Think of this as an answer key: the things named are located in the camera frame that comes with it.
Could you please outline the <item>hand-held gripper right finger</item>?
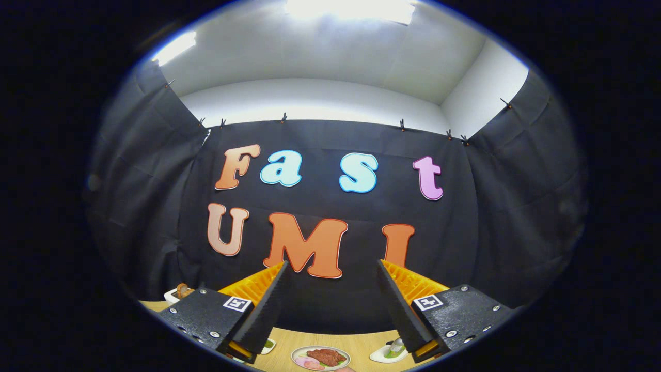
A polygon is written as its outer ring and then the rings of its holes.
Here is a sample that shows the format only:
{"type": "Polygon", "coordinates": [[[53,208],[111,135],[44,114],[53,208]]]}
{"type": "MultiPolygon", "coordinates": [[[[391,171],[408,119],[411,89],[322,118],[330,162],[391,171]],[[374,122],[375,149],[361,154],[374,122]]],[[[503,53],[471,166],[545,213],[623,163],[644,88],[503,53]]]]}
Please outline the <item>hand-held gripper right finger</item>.
{"type": "Polygon", "coordinates": [[[471,348],[523,311],[469,281],[449,286],[384,259],[377,260],[377,284],[395,330],[416,363],[471,348]]]}

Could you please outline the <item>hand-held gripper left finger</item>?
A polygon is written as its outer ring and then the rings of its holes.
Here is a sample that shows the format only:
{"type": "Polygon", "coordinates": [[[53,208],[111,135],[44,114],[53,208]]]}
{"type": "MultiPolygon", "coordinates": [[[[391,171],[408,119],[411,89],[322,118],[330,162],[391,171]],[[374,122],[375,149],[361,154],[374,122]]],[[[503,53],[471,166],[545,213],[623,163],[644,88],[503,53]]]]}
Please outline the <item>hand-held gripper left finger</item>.
{"type": "Polygon", "coordinates": [[[288,286],[289,263],[282,261],[222,290],[191,290],[158,315],[204,348],[253,364],[278,320],[288,286]]]}

